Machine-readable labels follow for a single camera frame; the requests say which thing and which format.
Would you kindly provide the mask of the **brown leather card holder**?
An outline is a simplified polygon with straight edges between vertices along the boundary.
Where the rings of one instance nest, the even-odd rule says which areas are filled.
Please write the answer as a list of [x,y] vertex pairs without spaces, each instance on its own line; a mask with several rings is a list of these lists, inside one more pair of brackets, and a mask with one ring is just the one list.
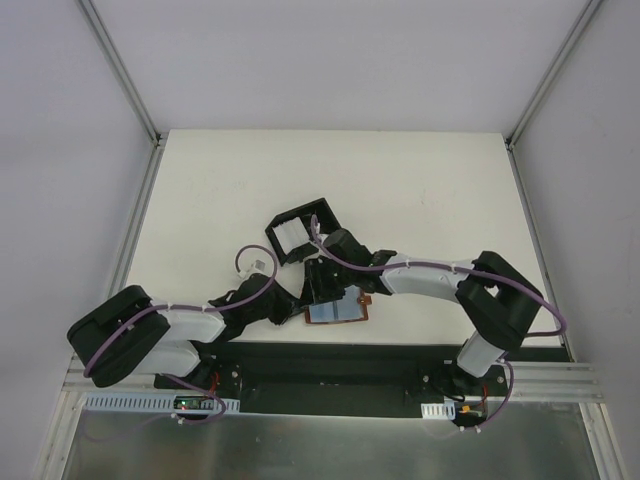
[[357,286],[351,286],[339,300],[309,306],[305,311],[305,322],[309,325],[335,325],[367,321],[371,304],[370,295]]

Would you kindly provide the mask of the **black plastic card box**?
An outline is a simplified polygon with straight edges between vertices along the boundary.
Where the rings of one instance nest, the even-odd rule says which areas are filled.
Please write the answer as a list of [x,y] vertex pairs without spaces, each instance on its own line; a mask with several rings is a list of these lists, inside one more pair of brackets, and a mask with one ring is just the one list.
[[340,222],[324,197],[276,215],[265,234],[280,266],[303,262],[318,252],[311,234],[311,217],[315,215],[321,235],[341,228]]

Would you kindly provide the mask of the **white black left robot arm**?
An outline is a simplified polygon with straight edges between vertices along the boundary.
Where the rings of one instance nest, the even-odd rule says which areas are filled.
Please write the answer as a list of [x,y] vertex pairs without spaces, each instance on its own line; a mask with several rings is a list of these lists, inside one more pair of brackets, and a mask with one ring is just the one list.
[[298,298],[259,273],[203,306],[171,305],[132,285],[76,321],[67,340],[98,388],[132,374],[168,373],[199,389],[211,377],[206,348],[238,338],[258,321],[279,326],[300,311]]

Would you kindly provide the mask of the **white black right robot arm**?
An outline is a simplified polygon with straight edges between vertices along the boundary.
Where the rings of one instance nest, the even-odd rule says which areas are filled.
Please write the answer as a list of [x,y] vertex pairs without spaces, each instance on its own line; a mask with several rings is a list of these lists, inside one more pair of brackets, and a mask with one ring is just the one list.
[[321,250],[319,259],[329,270],[311,279],[319,293],[332,299],[337,292],[357,286],[380,295],[421,295],[461,306],[474,326],[448,367],[431,377],[432,387],[444,396],[461,399],[486,381],[497,360],[518,350],[537,316],[540,295],[503,257],[484,251],[471,261],[438,268],[394,250],[370,252],[346,229],[328,235],[310,228]]

